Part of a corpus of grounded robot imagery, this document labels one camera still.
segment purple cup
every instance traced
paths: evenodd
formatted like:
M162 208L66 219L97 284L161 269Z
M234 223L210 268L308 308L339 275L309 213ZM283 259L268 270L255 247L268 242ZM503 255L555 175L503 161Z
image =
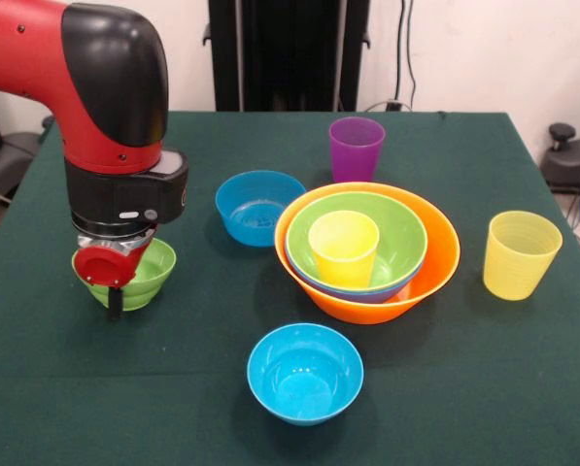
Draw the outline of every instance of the purple cup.
M332 178L336 183L371 182L387 132L373 119L348 116L328 128Z

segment yellow cup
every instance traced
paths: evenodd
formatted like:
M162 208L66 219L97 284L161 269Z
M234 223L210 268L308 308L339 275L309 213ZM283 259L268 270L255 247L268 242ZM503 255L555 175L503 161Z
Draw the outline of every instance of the yellow cup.
M333 286L368 287L379 241L378 225L355 211L329 212L309 229L320 278Z
M523 211L494 216L488 229L484 285L501 299L528 298L562 241L558 227L543 216Z

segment white wall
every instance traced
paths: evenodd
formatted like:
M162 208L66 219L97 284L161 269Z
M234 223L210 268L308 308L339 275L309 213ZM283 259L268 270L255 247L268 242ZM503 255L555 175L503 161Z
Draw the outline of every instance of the white wall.
M393 97L400 4L371 0L361 110ZM411 31L415 110L507 112L536 159L550 123L580 135L580 0L416 0Z
M92 1L134 9L154 23L166 48L171 109L214 110L211 48L201 47L207 0ZM400 3L371 0L360 110L393 95ZM580 0L416 0L412 59L416 110L508 112L536 157L549 143L551 122L570 122L580 135ZM404 76L402 100L408 84ZM47 113L0 93L4 133L39 130Z

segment dark green table cover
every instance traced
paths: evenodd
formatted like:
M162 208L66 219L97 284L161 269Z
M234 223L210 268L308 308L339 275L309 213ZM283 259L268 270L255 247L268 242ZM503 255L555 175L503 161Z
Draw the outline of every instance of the dark green table cover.
M375 326L321 312L273 249L231 240L226 178L274 169L330 181L335 114L172 114L190 160L187 209L158 237L178 264L149 307L115 324L74 276L57 131L0 228L0 464L580 465L580 249L508 116L373 114L388 132L376 180L436 204L461 238L449 284ZM554 221L563 249L533 296L482 285L489 219ZM365 364L357 401L313 428L248 390L256 341L289 322L347 335Z

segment silver metal part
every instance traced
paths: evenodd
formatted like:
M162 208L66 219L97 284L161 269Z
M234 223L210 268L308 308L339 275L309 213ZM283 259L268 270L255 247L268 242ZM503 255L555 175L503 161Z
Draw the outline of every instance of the silver metal part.
M141 236L136 236L127 241L105 240L102 238L93 238L83 233L78 235L79 248L88 248L91 246L101 246L103 248L110 248L117 250L123 255L129 255L133 250L146 245L154 237L156 228L149 228Z

